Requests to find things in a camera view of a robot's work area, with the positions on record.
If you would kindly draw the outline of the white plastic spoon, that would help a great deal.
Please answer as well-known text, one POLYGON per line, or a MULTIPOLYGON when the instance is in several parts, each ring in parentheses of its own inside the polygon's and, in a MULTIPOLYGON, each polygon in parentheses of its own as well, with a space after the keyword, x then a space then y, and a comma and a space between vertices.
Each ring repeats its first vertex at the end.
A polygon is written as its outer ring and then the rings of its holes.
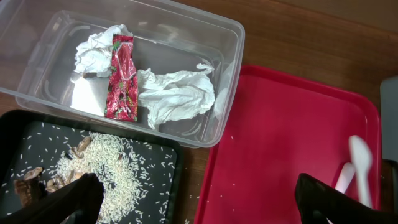
POLYGON ((349 137, 349 151, 351 163, 356 170, 355 176, 359 201, 363 205, 372 208, 368 181, 369 170, 373 163, 370 148, 361 137, 353 135, 349 137))

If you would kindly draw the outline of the rice and food scraps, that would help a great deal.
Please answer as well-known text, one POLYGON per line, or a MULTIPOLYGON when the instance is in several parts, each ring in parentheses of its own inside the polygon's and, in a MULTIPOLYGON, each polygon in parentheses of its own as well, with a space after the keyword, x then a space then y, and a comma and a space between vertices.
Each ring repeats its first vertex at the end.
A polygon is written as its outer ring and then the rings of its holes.
POLYGON ((22 130, 1 182, 1 216, 22 205, 13 181, 41 167, 45 185, 94 173, 104 185, 99 223, 167 223, 177 152, 168 146, 44 122, 22 130))

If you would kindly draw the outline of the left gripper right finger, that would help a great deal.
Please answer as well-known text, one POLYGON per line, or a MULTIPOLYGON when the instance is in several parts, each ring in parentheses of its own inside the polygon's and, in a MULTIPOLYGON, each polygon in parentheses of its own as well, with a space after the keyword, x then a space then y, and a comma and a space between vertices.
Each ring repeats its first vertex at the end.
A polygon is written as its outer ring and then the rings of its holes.
POLYGON ((295 201, 302 224, 397 224, 397 215, 373 210, 318 179, 301 173, 295 201))

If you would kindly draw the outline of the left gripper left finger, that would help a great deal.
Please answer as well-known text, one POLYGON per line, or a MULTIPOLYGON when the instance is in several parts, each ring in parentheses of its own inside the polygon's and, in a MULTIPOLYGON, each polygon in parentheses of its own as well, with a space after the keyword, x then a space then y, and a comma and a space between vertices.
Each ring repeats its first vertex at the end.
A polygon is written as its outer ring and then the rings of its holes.
POLYGON ((84 174, 42 200, 1 218, 1 223, 96 223, 103 199, 103 183, 95 174, 84 174))

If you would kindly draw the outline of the white plastic fork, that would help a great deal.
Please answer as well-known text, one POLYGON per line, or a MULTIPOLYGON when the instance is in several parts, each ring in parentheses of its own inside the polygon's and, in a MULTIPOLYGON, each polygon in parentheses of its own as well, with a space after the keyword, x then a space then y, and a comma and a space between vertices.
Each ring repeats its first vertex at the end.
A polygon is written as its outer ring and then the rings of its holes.
POLYGON ((347 162, 341 169, 340 175, 335 185, 335 190, 345 194, 355 174, 355 168, 352 163, 347 162))

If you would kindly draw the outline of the red snack wrapper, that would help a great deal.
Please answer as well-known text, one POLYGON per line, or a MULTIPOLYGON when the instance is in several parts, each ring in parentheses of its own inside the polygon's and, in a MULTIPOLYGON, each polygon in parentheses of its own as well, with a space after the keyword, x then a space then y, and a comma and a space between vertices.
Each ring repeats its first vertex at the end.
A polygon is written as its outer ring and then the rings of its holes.
POLYGON ((114 34, 111 75, 104 116, 109 119, 136 122, 138 108, 137 70, 132 59, 134 37, 114 34))

